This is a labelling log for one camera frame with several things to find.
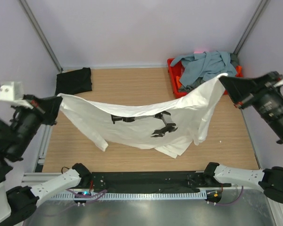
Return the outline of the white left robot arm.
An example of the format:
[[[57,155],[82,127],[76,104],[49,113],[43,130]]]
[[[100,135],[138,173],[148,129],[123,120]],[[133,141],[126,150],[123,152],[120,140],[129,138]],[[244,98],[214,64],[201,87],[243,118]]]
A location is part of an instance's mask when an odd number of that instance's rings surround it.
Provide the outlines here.
[[[77,186],[86,188],[91,182],[89,170],[76,163],[67,172],[41,184],[5,189],[6,175],[13,169],[7,161],[22,161],[39,127],[57,123],[61,102],[62,97],[57,96],[23,95],[12,101],[15,112],[11,124],[0,119],[0,226],[14,226],[25,221],[52,196]]]

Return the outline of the white t-shirt with print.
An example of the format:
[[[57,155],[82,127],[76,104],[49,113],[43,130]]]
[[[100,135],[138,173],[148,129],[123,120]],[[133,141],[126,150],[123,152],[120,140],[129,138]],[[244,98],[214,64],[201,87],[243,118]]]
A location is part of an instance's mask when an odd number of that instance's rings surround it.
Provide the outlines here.
[[[176,158],[190,144],[205,141],[215,106],[224,92],[219,77],[215,77],[184,97],[143,106],[106,104],[60,94],[60,110],[102,151],[114,142],[156,149]]]

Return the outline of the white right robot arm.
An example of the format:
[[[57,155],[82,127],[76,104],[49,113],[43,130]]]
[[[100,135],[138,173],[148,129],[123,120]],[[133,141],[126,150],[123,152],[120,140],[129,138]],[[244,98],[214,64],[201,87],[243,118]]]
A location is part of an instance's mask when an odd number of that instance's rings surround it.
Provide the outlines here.
[[[219,81],[234,106],[241,110],[252,106],[283,144],[283,75],[277,71],[257,78],[219,76]],[[210,162],[203,172],[208,186],[235,184],[262,192],[267,198],[283,204],[283,167],[244,170]]]

